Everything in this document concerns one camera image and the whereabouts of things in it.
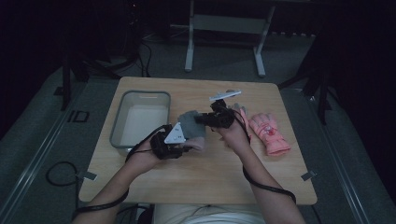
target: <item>pink glove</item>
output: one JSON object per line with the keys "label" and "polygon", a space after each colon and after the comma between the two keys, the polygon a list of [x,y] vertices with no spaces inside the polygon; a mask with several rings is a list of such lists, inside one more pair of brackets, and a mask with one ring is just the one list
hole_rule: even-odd
{"label": "pink glove", "polygon": [[276,120],[272,114],[254,115],[248,124],[264,142],[268,156],[279,156],[290,151],[289,144],[277,130]]}

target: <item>dark background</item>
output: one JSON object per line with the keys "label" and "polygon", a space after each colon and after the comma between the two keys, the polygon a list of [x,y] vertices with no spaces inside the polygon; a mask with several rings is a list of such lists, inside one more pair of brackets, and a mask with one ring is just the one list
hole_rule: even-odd
{"label": "dark background", "polygon": [[[265,7],[251,3],[202,1],[196,11],[260,17]],[[0,62],[2,137],[66,53],[82,51],[94,59],[125,54],[120,43],[127,22],[138,17],[164,38],[169,24],[188,24],[189,1],[2,1]],[[270,30],[316,35],[305,62],[328,60],[341,106],[357,129],[372,162],[396,200],[395,3],[337,1],[277,3]]]}

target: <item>wooden table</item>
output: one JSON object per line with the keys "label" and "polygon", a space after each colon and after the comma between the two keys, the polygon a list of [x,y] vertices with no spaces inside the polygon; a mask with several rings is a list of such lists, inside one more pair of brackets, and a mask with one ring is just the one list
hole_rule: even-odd
{"label": "wooden table", "polygon": [[[291,146],[280,157],[268,157],[262,141],[252,130],[251,145],[265,167],[279,184],[292,191],[297,204],[313,204],[317,196],[307,173],[290,120],[279,90],[274,84],[253,82],[210,81],[192,79],[123,77],[109,108],[103,130],[88,171],[98,175],[95,181],[85,180],[79,198],[90,201],[124,164],[125,157],[109,142],[121,96],[130,90],[167,91],[171,95],[170,122],[187,111],[211,112],[209,96],[218,91],[241,90],[225,99],[227,105],[239,103],[247,108],[247,117],[265,112],[277,117],[278,129]],[[255,203],[249,183],[243,176],[242,163],[233,151],[220,141],[220,135],[206,128],[205,152],[190,151],[179,159],[163,161],[153,170],[139,176],[131,185],[125,202],[130,203]]]}

